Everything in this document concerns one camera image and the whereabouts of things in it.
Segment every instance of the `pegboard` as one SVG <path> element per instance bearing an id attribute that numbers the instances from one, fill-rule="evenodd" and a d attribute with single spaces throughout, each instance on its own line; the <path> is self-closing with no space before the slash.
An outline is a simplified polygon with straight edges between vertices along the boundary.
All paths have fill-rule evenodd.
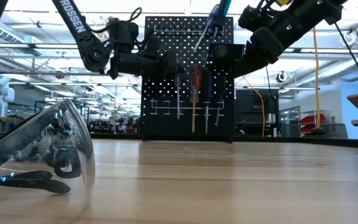
<path id="1" fill-rule="evenodd" d="M 196 104 L 195 132 L 192 133 L 193 104 L 191 96 L 191 67 L 204 65 L 213 41 L 213 32 L 208 32 L 193 53 L 201 36 L 207 17 L 146 17 L 145 29 L 153 29 L 160 39 L 158 52 L 175 50 L 181 58 L 185 72 L 180 76 L 180 119 L 177 119 L 177 93 L 175 78 L 158 79 L 153 74 L 143 74 L 140 132 L 144 135 L 166 136 L 233 136 L 234 135 L 234 79 L 229 78 L 231 67 L 208 65 L 212 72 L 211 104 L 208 111 L 208 133 L 205 133 L 206 111 L 202 101 Z M 233 18 L 227 17 L 215 44 L 233 44 Z M 226 76 L 224 103 L 217 102 L 217 80 Z M 219 109 L 219 123 L 215 126 Z"/>

